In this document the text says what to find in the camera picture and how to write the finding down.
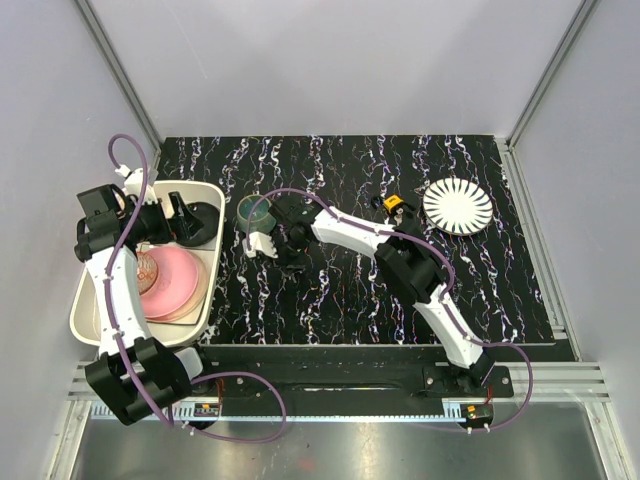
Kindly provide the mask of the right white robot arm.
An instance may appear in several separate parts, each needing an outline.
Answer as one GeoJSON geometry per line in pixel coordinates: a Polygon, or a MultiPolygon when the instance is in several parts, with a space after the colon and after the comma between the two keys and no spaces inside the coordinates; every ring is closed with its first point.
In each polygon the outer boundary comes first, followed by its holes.
{"type": "Polygon", "coordinates": [[[280,254],[293,257],[311,243],[324,243],[371,258],[387,290],[419,313],[440,341],[447,361],[457,368],[457,390],[472,397],[488,387],[494,361],[449,294],[451,265],[426,242],[413,214],[398,225],[379,224],[289,197],[274,201],[269,213],[285,229],[280,254]]]}

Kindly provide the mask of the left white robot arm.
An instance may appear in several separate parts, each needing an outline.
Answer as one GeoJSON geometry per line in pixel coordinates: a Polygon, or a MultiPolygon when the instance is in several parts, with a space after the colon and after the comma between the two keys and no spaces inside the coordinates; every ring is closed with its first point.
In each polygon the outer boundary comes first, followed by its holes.
{"type": "Polygon", "coordinates": [[[78,194],[76,257],[94,285],[101,320],[97,360],[85,369],[89,386],[124,425],[151,414],[171,423],[171,407],[208,394],[216,372],[193,347],[172,351],[148,328],[138,292],[136,246],[167,244],[175,235],[162,207],[107,184],[78,194]]]}

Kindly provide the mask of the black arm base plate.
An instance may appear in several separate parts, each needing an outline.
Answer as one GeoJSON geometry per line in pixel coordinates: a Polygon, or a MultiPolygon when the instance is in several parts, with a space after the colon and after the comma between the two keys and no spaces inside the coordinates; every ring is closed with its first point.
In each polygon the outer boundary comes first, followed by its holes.
{"type": "Polygon", "coordinates": [[[474,388],[438,346],[200,346],[206,373],[257,374],[275,386],[289,418],[440,415],[443,400],[511,400],[507,367],[474,388]]]}

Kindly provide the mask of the yellow padlock black shackle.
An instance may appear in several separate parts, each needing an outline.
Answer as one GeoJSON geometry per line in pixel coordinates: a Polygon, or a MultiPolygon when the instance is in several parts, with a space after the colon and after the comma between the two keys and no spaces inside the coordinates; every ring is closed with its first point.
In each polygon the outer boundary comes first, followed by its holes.
{"type": "Polygon", "coordinates": [[[383,210],[389,217],[397,215],[405,204],[404,200],[398,195],[391,195],[386,198],[374,196],[371,198],[370,203],[375,210],[383,210]]]}

